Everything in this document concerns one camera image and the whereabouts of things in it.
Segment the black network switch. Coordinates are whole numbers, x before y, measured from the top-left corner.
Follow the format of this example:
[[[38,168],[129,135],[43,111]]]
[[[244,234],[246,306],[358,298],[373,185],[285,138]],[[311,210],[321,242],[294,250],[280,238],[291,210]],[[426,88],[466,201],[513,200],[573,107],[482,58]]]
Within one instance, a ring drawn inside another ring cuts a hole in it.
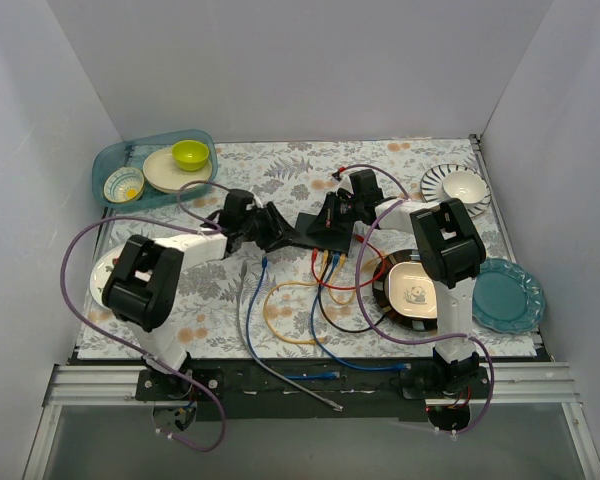
[[[310,236],[306,233],[306,229],[315,217],[316,215],[309,213],[300,213],[298,215],[294,228],[305,236],[304,244],[299,247],[347,254],[353,237],[354,223],[353,227],[344,234]]]

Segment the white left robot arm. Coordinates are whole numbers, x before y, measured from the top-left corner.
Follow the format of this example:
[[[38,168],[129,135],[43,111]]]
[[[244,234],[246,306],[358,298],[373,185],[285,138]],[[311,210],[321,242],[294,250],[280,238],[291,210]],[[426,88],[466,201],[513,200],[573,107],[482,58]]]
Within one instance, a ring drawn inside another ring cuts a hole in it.
[[[262,204],[254,194],[232,189],[223,209],[198,230],[157,239],[131,236],[104,286],[102,303],[129,325],[147,364],[161,372],[160,390],[180,400],[193,386],[191,373],[182,368],[187,352],[168,320],[181,273],[223,260],[244,242],[269,253],[298,246],[302,239],[273,203]]]

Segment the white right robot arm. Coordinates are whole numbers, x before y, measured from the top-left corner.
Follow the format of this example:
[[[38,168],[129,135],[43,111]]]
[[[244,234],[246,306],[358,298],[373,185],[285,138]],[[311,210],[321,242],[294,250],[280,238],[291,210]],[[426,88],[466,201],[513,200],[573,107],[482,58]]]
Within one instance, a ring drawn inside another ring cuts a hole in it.
[[[436,295],[433,387],[444,397],[459,395],[479,371],[479,354],[472,339],[472,297],[486,260],[484,244],[463,202],[455,198],[438,203],[387,198],[373,169],[360,170],[347,179],[342,178],[344,171],[340,168],[333,174],[340,182],[339,189],[326,195],[320,212],[299,217],[296,226],[320,248],[328,240],[351,235],[357,222],[372,230],[414,236],[420,263]]]

